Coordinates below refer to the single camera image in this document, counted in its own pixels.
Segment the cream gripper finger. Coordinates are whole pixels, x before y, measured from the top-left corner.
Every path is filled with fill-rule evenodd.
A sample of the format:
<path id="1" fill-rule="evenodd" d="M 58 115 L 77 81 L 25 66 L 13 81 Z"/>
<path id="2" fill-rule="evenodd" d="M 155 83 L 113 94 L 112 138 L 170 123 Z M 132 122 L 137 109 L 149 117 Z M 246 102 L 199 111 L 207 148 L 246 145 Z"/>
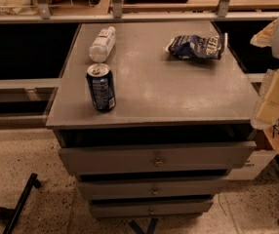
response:
<path id="1" fill-rule="evenodd" d="M 251 125 L 266 130 L 279 120 L 279 69 L 268 69 L 262 79 Z"/>
<path id="2" fill-rule="evenodd" d="M 272 21 L 264 29 L 255 34 L 250 40 L 250 43 L 260 48 L 270 47 L 272 45 L 273 30 L 276 22 L 277 20 Z"/>

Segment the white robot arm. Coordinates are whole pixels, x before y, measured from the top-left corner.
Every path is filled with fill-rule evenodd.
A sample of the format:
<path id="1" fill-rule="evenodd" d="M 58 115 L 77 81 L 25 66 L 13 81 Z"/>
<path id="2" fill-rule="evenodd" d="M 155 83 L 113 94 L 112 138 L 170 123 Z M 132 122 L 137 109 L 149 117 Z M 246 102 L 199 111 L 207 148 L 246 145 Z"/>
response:
<path id="1" fill-rule="evenodd" d="M 279 17 L 255 34 L 250 43 L 263 48 L 270 47 L 272 55 L 279 59 Z M 274 126 L 279 120 L 279 69 L 267 70 L 262 79 L 259 99 L 254 109 L 251 125 L 258 130 Z"/>

